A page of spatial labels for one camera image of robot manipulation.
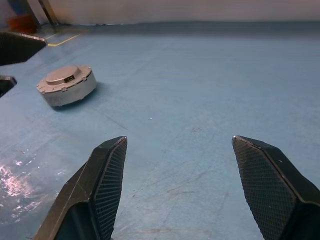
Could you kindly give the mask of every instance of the orange object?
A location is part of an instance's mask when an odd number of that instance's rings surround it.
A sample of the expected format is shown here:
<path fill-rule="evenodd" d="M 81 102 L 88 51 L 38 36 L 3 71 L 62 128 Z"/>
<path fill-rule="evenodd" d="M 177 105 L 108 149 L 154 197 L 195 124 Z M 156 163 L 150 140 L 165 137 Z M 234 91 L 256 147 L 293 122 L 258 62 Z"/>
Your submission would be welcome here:
<path fill-rule="evenodd" d="M 30 14 L 8 18 L 6 23 L 13 32 L 34 34 L 37 31 L 36 23 Z"/>

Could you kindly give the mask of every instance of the blue epoxy floor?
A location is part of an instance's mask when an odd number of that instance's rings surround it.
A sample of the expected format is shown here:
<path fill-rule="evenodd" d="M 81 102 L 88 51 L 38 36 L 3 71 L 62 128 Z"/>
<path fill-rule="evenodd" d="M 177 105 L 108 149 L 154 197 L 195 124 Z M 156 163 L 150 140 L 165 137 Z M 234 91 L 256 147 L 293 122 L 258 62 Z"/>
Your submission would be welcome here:
<path fill-rule="evenodd" d="M 0 99 L 1 240 L 31 238 L 92 149 L 120 135 L 128 151 L 114 240 L 262 240 L 233 135 L 281 148 L 320 187 L 319 23 L 89 30 L 0 67 L 18 80 Z M 91 66 L 98 89 L 53 110 L 36 84 L 70 64 Z"/>

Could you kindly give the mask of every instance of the black object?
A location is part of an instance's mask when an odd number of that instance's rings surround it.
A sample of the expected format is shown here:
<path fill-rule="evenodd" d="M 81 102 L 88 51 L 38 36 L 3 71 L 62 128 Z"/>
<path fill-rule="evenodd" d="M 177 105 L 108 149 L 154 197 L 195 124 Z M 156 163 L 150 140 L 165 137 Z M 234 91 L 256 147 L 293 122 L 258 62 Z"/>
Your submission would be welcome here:
<path fill-rule="evenodd" d="M 34 240 L 110 240 L 126 151 L 124 136 L 97 146 L 63 186 Z"/>
<path fill-rule="evenodd" d="M 23 63 L 45 46 L 47 42 L 41 37 L 0 32 L 0 66 Z"/>
<path fill-rule="evenodd" d="M 319 240 L 320 191 L 280 149 L 235 136 L 246 201 L 265 240 Z"/>
<path fill-rule="evenodd" d="M 0 98 L 17 84 L 13 76 L 0 75 Z"/>

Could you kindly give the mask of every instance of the blue floor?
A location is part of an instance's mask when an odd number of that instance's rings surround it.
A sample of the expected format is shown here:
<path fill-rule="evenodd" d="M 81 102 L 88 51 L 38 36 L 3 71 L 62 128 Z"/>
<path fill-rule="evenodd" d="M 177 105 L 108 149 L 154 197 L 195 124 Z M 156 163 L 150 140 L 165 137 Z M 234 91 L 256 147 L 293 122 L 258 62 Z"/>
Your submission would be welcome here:
<path fill-rule="evenodd" d="M 233 135 L 279 147 L 320 187 L 320 23 L 88 30 L 0 67 L 18 81 L 0 99 L 1 240 L 31 239 L 93 148 L 117 136 L 128 150 L 114 240 L 262 240 Z M 91 66 L 98 88 L 53 110 L 36 85 L 71 64 Z"/>

